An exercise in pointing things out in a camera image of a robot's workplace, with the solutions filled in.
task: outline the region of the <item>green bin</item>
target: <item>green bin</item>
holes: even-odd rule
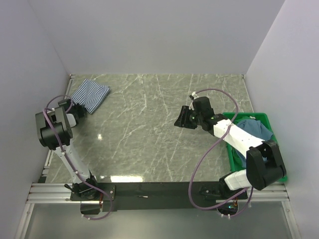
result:
[[[232,119],[235,115],[235,113],[223,113],[227,118]],[[271,129],[268,117],[265,113],[238,113],[235,120],[240,120],[245,117],[254,117],[256,120],[260,120],[260,122],[273,133],[273,130]],[[275,134],[271,137],[272,140],[277,142],[277,139],[275,137]],[[237,172],[240,170],[243,170],[241,166],[241,162],[237,162],[234,160],[233,153],[236,153],[233,150],[233,147],[230,144],[227,144],[227,152],[228,152],[228,158],[229,158],[229,164],[230,164],[230,170],[232,172]],[[287,175],[281,179],[278,180],[278,182],[286,182],[287,181]]]

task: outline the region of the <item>striped cloth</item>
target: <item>striped cloth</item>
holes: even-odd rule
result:
[[[100,106],[109,92],[110,87],[85,79],[71,98],[74,103],[84,106],[84,108],[92,114]]]

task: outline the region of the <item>folded cloth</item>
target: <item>folded cloth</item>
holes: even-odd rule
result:
[[[85,79],[71,96],[74,103],[84,106],[92,114],[110,92],[110,87]]]
[[[240,121],[237,126],[241,129],[243,129],[244,131],[246,131],[247,133],[257,137],[257,138],[261,138],[263,140],[269,140],[272,136],[273,133],[271,131],[269,131],[261,122],[260,120],[255,120],[255,119],[245,119]],[[246,168],[246,158],[238,151],[235,150],[238,157],[241,160],[242,163],[242,167]]]

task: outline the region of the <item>table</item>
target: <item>table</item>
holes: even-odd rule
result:
[[[85,79],[111,87],[92,115],[73,128],[76,150],[98,182],[189,181],[201,156],[217,140],[200,127],[173,126],[189,95],[219,88],[238,102],[240,112],[252,112],[242,75],[103,74],[74,75],[69,94]],[[233,112],[233,102],[220,92],[205,92],[215,113]],[[46,183],[69,183],[62,161],[51,154]],[[203,161],[195,181],[218,181],[230,172],[222,142]]]

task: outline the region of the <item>gray marble surface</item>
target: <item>gray marble surface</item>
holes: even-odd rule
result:
[[[252,112],[241,75],[105,74],[75,75],[72,94],[84,79],[111,87],[111,93],[92,115],[73,128],[74,145],[99,182],[189,181],[201,156],[217,140],[201,128],[173,126],[191,92],[214,87],[229,92],[241,112]],[[215,113],[233,112],[231,100],[220,92],[208,96]],[[230,171],[224,142],[203,161],[195,181],[215,181]],[[47,183],[71,182],[54,154]]]

